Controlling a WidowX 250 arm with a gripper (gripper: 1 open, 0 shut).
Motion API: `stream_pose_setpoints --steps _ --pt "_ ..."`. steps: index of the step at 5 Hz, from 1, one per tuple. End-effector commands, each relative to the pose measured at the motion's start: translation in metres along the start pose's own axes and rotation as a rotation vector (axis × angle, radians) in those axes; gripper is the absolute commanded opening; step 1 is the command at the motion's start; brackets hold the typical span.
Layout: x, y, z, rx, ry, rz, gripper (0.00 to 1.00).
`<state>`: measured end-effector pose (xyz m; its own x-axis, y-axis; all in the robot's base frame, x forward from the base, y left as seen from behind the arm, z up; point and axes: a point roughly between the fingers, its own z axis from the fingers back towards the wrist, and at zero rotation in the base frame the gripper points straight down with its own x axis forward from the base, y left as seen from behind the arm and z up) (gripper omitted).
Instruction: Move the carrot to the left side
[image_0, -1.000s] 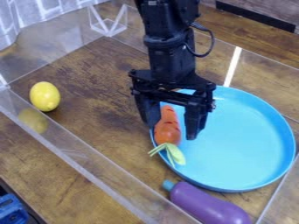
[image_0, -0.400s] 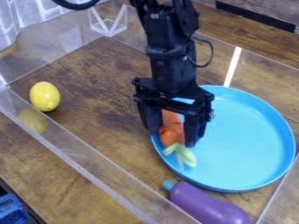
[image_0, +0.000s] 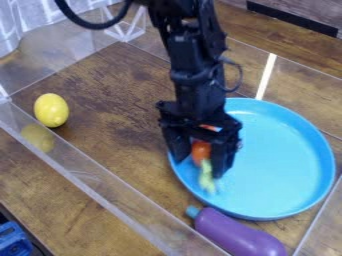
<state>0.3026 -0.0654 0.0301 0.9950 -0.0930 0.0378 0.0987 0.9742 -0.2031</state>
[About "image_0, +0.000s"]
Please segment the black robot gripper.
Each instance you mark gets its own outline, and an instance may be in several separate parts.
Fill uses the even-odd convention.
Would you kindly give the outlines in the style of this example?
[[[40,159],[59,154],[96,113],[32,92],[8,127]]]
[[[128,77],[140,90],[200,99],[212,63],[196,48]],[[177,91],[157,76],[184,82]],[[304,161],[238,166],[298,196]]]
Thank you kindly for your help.
[[[214,69],[193,76],[171,73],[175,84],[175,100],[159,101],[159,126],[167,148],[176,162],[191,152],[189,138],[197,138],[211,145],[212,177],[220,178],[232,167],[239,149],[242,123],[224,112],[224,71]]]

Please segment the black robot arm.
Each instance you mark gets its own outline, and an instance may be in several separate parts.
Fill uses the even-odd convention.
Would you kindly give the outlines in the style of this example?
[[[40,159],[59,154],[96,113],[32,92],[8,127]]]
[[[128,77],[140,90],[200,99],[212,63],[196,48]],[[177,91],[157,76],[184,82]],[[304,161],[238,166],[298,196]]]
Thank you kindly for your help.
[[[191,153],[193,138],[211,145],[212,176],[232,167],[242,123],[224,111],[222,53],[227,50],[212,0],[136,0],[148,8],[171,62],[173,101],[160,101],[159,126],[173,160]]]

